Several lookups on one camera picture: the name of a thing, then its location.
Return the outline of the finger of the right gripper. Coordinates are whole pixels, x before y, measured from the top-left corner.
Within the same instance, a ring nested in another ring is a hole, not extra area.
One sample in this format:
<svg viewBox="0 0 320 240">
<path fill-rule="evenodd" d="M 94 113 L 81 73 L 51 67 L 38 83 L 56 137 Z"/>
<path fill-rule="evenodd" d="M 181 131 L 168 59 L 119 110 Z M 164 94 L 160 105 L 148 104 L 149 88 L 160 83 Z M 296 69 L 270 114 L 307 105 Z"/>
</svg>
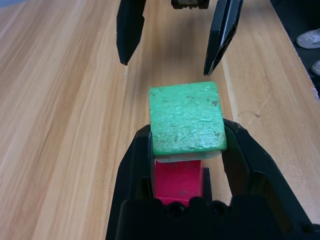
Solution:
<svg viewBox="0 0 320 240">
<path fill-rule="evenodd" d="M 204 75 L 211 75 L 235 36 L 243 0 L 218 0 L 210 27 Z"/>
<path fill-rule="evenodd" d="M 121 0 L 116 18 L 116 46 L 120 63 L 128 65 L 142 36 L 145 0 Z"/>
</svg>

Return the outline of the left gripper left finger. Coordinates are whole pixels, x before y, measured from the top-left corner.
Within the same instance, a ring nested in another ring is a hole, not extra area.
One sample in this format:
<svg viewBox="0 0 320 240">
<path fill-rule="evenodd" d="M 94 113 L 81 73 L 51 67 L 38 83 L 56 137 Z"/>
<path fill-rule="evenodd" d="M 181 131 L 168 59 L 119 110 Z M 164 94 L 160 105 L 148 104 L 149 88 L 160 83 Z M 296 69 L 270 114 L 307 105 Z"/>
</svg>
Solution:
<svg viewBox="0 0 320 240">
<path fill-rule="evenodd" d="M 123 202 L 154 197 L 154 164 L 151 126 L 147 124 L 136 132 L 119 164 L 106 231 L 107 240 L 116 238 Z"/>
</svg>

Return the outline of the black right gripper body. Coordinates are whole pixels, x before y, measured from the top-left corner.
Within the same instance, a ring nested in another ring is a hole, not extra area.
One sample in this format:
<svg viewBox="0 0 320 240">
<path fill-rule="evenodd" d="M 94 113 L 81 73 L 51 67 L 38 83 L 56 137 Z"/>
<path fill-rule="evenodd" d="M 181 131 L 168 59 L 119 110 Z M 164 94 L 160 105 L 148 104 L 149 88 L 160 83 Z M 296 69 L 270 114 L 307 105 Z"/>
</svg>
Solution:
<svg viewBox="0 0 320 240">
<path fill-rule="evenodd" d="M 171 0 L 171 5 L 174 9 L 207 9 L 209 7 L 209 0 Z"/>
</svg>

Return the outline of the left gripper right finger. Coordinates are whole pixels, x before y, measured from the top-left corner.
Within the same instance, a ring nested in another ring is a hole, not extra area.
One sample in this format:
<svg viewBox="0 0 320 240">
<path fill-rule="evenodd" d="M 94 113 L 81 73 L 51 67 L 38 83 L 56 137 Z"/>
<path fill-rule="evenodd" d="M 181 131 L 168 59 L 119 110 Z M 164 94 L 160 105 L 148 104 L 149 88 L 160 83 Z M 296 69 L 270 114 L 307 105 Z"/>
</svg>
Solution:
<svg viewBox="0 0 320 240">
<path fill-rule="evenodd" d="M 280 225 L 311 221 L 272 157 L 239 123 L 224 119 L 223 167 L 232 196 L 260 196 Z"/>
</svg>

